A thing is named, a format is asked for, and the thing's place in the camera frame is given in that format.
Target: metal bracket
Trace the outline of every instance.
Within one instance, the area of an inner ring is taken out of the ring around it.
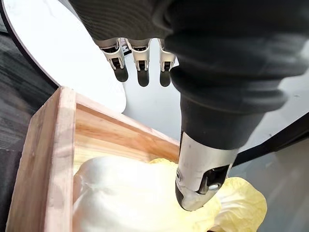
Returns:
[[[150,41],[148,43],[139,45],[139,46],[133,46],[128,39],[126,39],[126,42],[129,46],[129,48],[132,50],[134,63],[136,66],[137,71],[147,71],[149,68],[149,61],[150,61]]]
[[[164,50],[164,40],[158,39],[160,44],[160,69],[162,72],[170,71],[175,63],[176,56]]]
[[[107,61],[111,64],[111,67],[116,70],[117,68],[123,69],[125,67],[125,56],[120,44],[120,38],[117,43],[108,47],[99,47],[104,53]]]

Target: screw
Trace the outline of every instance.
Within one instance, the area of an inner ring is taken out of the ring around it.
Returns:
[[[176,179],[177,179],[178,182],[181,182],[181,180],[182,180],[178,170],[176,171]]]

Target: white round table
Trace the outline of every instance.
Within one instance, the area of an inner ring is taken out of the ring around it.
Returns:
[[[81,21],[58,0],[2,0],[8,31],[21,52],[58,86],[123,112],[122,83]]]

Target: wooden box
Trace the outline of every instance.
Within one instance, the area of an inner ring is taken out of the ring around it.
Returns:
[[[73,172],[86,160],[119,155],[178,161],[167,136],[62,87],[32,117],[7,232],[71,232]]]

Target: black rubber sleeve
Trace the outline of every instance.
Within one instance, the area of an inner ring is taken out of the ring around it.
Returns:
[[[165,45],[180,64],[171,79],[181,93],[182,130],[210,147],[243,146],[263,115],[286,102],[280,81],[307,70],[305,12],[309,1],[300,0],[175,0],[166,7],[161,21],[173,31]]]

